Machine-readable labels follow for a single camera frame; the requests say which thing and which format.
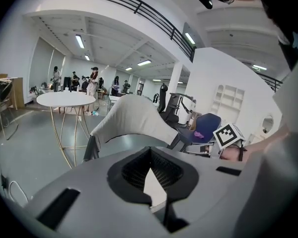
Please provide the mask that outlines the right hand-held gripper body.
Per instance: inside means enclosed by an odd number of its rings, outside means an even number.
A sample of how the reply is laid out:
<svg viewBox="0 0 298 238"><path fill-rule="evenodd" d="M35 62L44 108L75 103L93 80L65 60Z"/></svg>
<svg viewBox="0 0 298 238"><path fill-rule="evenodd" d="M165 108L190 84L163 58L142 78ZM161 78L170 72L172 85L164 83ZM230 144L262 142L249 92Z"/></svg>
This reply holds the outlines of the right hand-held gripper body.
<svg viewBox="0 0 298 238"><path fill-rule="evenodd" d="M238 158L242 159L245 151L244 141L245 138L239 128L233 123L227 123L213 132L210 142L192 144L186 148L186 152L219 159L226 148L234 147L239 150Z"/></svg>

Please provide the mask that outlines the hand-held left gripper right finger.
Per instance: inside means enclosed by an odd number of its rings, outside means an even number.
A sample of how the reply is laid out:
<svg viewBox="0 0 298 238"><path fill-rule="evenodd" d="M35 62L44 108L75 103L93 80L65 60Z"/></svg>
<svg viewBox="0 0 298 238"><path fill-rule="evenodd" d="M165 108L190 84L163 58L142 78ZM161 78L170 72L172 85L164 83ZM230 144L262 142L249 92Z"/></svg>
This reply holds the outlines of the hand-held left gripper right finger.
<svg viewBox="0 0 298 238"><path fill-rule="evenodd" d="M150 168L166 192L168 204L187 198L199 181L192 165L156 147L150 149Z"/></svg>

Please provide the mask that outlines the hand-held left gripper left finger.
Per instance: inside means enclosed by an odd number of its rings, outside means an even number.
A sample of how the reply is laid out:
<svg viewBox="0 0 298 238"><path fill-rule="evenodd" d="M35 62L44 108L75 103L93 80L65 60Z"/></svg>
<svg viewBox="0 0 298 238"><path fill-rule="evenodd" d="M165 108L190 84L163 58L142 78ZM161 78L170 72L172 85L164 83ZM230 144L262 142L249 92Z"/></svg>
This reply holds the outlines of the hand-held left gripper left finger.
<svg viewBox="0 0 298 238"><path fill-rule="evenodd" d="M113 164L107 172L111 190L129 203L152 205L152 199L144 193L145 181L151 168L151 150L140 151Z"/></svg>

